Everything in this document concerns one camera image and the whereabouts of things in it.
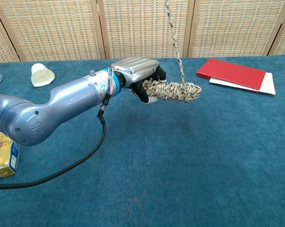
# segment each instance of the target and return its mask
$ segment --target white envelope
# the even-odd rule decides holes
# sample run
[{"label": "white envelope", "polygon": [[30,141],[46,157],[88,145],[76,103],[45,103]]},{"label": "white envelope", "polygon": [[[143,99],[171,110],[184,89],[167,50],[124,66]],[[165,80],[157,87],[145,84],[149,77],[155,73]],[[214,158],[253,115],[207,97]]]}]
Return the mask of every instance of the white envelope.
[{"label": "white envelope", "polygon": [[211,78],[209,80],[209,82],[214,83],[214,84],[221,84],[221,85],[225,85],[225,86],[230,86],[230,87],[242,88],[242,89],[251,90],[251,91],[259,91],[262,93],[268,93],[268,94],[272,94],[272,95],[276,94],[274,81],[273,81],[273,74],[270,72],[265,73],[265,76],[264,76],[264,79],[262,81],[260,90],[256,90],[256,89],[253,89],[250,87],[245,87],[245,86],[242,86],[239,84],[234,84],[232,82],[228,82],[228,81],[224,81],[224,80],[220,80],[220,79],[216,79],[216,78]]}]

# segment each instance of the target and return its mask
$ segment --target yellow box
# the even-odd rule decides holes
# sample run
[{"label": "yellow box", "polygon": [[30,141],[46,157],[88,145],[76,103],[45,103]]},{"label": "yellow box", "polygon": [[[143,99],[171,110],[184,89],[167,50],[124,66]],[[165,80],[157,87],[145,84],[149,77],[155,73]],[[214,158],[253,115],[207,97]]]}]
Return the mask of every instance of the yellow box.
[{"label": "yellow box", "polygon": [[16,174],[20,145],[0,132],[0,179]]}]

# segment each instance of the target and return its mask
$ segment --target rope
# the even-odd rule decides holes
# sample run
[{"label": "rope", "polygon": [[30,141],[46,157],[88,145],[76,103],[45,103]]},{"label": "rope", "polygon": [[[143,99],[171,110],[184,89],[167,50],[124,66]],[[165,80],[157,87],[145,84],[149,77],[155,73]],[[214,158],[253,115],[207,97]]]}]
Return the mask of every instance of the rope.
[{"label": "rope", "polygon": [[176,34],[175,34],[175,30],[174,30],[174,24],[173,24],[173,20],[172,20],[170,4],[167,2],[167,0],[165,0],[165,7],[166,7],[167,19],[168,19],[167,22],[170,25],[171,30],[172,30],[173,47],[175,49],[176,56],[177,56],[176,58],[177,58],[177,61],[179,63],[179,67],[180,67],[181,80],[182,80],[182,84],[183,84],[183,89],[185,90],[183,65],[182,65],[182,60],[180,58],[180,54],[179,54],[179,50],[178,50],[178,45],[177,45]]},{"label": "rope", "polygon": [[174,101],[190,101],[199,97],[201,93],[201,87],[194,85],[193,83],[186,83],[185,76],[183,71],[182,60],[180,58],[172,14],[170,9],[170,4],[167,0],[165,0],[166,12],[168,16],[168,24],[172,30],[173,37],[173,48],[176,52],[176,58],[179,64],[180,72],[181,72],[181,80],[180,83],[162,83],[156,80],[145,80],[142,84],[143,88],[147,92],[148,96],[154,96],[163,100],[174,100]]},{"label": "rope", "polygon": [[163,100],[190,101],[199,97],[201,88],[192,83],[186,83],[185,88],[180,83],[161,83],[156,80],[145,80],[143,88],[148,96]]}]

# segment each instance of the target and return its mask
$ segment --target red book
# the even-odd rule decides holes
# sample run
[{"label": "red book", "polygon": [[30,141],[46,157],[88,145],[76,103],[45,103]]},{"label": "red book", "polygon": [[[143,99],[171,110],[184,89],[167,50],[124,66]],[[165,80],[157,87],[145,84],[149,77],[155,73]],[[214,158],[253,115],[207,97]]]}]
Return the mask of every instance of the red book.
[{"label": "red book", "polygon": [[198,71],[197,76],[216,78],[234,84],[260,90],[265,71],[217,59],[209,59]]}]

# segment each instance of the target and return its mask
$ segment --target black cable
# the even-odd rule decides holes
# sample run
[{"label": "black cable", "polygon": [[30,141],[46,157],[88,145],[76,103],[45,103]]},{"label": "black cable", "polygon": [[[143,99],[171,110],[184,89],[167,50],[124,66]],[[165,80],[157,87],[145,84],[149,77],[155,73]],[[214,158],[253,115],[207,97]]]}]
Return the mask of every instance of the black cable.
[{"label": "black cable", "polygon": [[37,181],[32,181],[32,182],[28,182],[28,183],[7,183],[7,184],[1,184],[0,183],[0,189],[16,189],[16,188],[27,188],[27,187],[32,187],[32,186],[36,186],[36,185],[39,185],[39,184],[42,184],[42,183],[45,183],[49,180],[52,180],[54,179],[55,177],[58,177],[64,173],[66,173],[67,171],[77,167],[78,165],[82,164],[84,161],[86,161],[87,159],[89,159],[98,149],[99,147],[101,146],[103,140],[104,140],[104,137],[105,137],[105,133],[106,133],[106,127],[105,127],[105,121],[102,117],[102,114],[100,114],[100,122],[101,124],[103,125],[103,133],[101,135],[101,138],[98,142],[98,144],[96,145],[96,147],[88,154],[86,155],[85,157],[83,157],[81,160],[79,160],[78,162],[50,175],[50,176],[47,176],[45,178],[42,178],[40,180],[37,180]]}]

